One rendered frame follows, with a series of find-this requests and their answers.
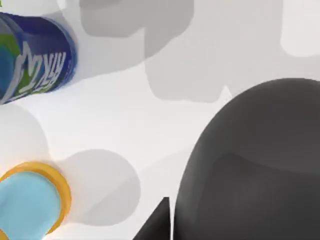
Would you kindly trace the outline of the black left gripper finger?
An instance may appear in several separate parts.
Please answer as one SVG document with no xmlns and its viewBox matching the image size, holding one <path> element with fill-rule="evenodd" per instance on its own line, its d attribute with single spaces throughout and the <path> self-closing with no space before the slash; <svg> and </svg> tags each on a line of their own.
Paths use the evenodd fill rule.
<svg viewBox="0 0 320 240">
<path fill-rule="evenodd" d="M 170 198 L 164 197 L 132 240 L 171 240 Z"/>
</svg>

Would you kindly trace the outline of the dark grey rounded object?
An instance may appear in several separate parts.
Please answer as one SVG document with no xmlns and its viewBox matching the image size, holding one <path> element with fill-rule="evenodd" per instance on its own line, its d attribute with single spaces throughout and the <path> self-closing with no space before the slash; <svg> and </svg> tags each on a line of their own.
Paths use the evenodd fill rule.
<svg viewBox="0 0 320 240">
<path fill-rule="evenodd" d="M 174 240 L 320 240 L 320 81 L 271 80 L 227 103 L 185 167 Z"/>
</svg>

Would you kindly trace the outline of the light blue and yellow cup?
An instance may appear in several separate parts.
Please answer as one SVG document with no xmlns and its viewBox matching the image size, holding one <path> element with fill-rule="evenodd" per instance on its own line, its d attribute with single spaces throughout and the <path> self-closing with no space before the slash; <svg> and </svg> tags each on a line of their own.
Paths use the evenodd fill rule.
<svg viewBox="0 0 320 240">
<path fill-rule="evenodd" d="M 67 217 L 70 186 L 48 162 L 28 161 L 0 177 L 0 240 L 43 240 Z"/>
</svg>

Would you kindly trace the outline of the blue and green bottle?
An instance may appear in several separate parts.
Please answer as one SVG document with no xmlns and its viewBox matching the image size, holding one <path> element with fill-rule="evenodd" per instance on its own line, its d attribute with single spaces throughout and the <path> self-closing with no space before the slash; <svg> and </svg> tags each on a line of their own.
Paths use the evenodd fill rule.
<svg viewBox="0 0 320 240">
<path fill-rule="evenodd" d="M 0 105 L 65 86 L 77 63 L 75 42 L 61 24 L 0 12 Z"/>
</svg>

